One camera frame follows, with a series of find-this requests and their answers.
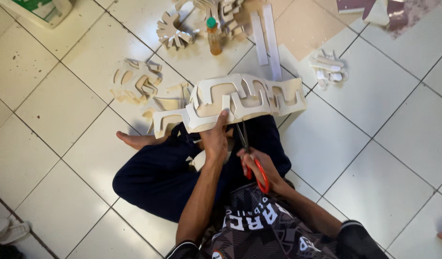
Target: white plastic container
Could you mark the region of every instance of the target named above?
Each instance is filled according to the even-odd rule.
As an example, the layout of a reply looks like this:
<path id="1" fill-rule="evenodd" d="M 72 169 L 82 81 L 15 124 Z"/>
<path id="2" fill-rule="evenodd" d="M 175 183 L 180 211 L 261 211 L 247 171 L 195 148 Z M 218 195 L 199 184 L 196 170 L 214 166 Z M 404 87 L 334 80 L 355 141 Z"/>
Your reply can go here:
<path id="1" fill-rule="evenodd" d="M 0 3 L 46 29 L 54 29 L 72 9 L 69 0 L 0 0 Z"/>

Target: red scissors handle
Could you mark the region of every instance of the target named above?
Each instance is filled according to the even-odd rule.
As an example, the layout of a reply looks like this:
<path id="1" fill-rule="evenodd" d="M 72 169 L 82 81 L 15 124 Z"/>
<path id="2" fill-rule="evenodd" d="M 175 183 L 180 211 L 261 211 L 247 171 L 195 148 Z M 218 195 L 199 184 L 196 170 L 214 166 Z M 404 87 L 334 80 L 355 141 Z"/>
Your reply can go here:
<path id="1" fill-rule="evenodd" d="M 269 179 L 266 175 L 266 173 L 264 172 L 263 166 L 261 165 L 261 163 L 259 162 L 258 159 L 255 158 L 255 164 L 256 166 L 259 168 L 259 171 L 261 172 L 262 176 L 263 176 L 263 180 L 264 180 L 264 185 L 261 184 L 261 182 L 258 180 L 258 178 L 256 179 L 256 182 L 258 183 L 258 187 L 259 189 L 263 192 L 263 193 L 268 193 L 269 192 Z M 248 165 L 245 165 L 247 168 L 247 178 L 248 180 L 251 180 L 251 168 Z"/>

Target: plastic bottle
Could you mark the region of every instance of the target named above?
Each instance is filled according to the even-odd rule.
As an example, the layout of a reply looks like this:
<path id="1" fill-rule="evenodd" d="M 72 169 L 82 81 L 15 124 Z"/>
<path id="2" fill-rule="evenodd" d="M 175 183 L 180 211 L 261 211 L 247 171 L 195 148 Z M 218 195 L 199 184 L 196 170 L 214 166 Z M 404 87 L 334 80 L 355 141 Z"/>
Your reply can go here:
<path id="1" fill-rule="evenodd" d="M 72 9 L 69 0 L 0 0 L 0 3 L 46 29 L 54 29 Z"/>
<path id="2" fill-rule="evenodd" d="M 218 23 L 213 17 L 207 19 L 208 43 L 210 44 L 210 52 L 213 56 L 221 53 L 220 35 L 217 32 Z"/>

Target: person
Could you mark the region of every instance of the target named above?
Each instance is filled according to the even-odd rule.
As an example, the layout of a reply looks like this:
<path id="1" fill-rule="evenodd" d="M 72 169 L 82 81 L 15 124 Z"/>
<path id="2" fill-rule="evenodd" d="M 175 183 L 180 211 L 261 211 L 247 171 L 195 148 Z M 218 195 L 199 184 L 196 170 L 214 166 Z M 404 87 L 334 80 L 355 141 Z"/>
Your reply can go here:
<path id="1" fill-rule="evenodd" d="M 188 134 L 179 124 L 163 139 L 117 133 L 139 151 L 116 174 L 114 191 L 139 208 L 179 223 L 176 246 L 166 258 L 387 258 L 362 224 L 341 223 L 284 179 L 291 163 L 271 115 L 245 121 L 250 154 L 237 128 L 225 126 L 226 121 L 227 112 L 222 111 L 213 129 Z M 194 143 L 198 138 L 202 144 Z M 223 165 L 227 138 L 234 146 Z M 196 172 L 187 158 L 202 149 L 205 164 Z M 264 184 L 253 158 L 269 179 L 267 194 L 254 178 L 245 177 L 242 165 Z"/>

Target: green bottle cap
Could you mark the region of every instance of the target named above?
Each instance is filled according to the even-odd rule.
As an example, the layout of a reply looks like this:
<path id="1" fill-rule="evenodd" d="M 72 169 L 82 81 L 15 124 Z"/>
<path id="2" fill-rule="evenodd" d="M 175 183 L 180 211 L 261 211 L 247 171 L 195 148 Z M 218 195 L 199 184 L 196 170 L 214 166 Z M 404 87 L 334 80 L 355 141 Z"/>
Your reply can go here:
<path id="1" fill-rule="evenodd" d="M 214 28 L 216 26 L 216 20 L 213 17 L 207 19 L 208 28 Z"/>

